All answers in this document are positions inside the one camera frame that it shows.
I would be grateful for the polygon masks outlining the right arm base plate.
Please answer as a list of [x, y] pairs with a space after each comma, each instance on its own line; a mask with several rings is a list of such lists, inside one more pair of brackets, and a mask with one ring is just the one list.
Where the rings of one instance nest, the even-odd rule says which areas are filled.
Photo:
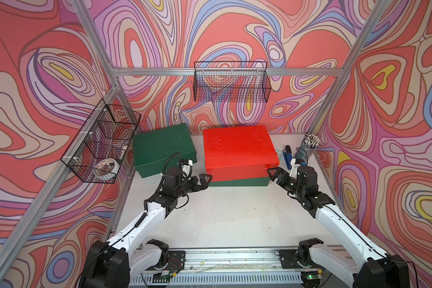
[[306, 269], [306, 270], [319, 270], [322, 267], [317, 264], [300, 264], [296, 257], [296, 249], [293, 250], [274, 250], [273, 252], [280, 260], [281, 266], [286, 269]]

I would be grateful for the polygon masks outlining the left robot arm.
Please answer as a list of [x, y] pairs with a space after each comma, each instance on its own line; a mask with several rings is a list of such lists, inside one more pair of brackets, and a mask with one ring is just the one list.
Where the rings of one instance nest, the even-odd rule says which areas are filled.
[[179, 198], [206, 190], [211, 182], [209, 174], [193, 176], [178, 167], [164, 172], [156, 191], [144, 201], [144, 210], [115, 236], [90, 247], [78, 286], [126, 288], [132, 277], [146, 269], [166, 266], [168, 245], [159, 240], [143, 241], [178, 207]]

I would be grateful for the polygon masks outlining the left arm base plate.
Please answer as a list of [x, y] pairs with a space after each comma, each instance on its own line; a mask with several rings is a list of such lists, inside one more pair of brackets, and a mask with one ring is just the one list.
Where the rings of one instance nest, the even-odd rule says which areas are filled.
[[161, 270], [181, 271], [185, 268], [185, 261], [185, 250], [171, 250], [166, 256], [161, 257], [156, 266], [147, 268], [146, 272]]

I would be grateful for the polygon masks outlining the red shoebox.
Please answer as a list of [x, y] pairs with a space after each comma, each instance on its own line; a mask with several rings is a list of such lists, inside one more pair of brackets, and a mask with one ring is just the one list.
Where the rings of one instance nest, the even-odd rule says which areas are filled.
[[265, 126], [211, 128], [203, 137], [205, 169], [214, 182], [266, 178], [280, 165]]

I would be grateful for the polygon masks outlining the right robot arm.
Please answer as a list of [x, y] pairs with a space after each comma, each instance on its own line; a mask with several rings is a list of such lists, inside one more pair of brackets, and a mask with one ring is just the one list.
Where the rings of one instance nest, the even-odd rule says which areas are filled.
[[267, 170], [269, 178], [297, 200], [324, 225], [349, 253], [351, 259], [332, 251], [318, 238], [299, 243], [293, 256], [298, 266], [319, 265], [350, 288], [408, 288], [409, 264], [399, 255], [390, 255], [363, 234], [325, 193], [320, 192], [314, 168], [299, 166], [296, 175], [282, 168]]

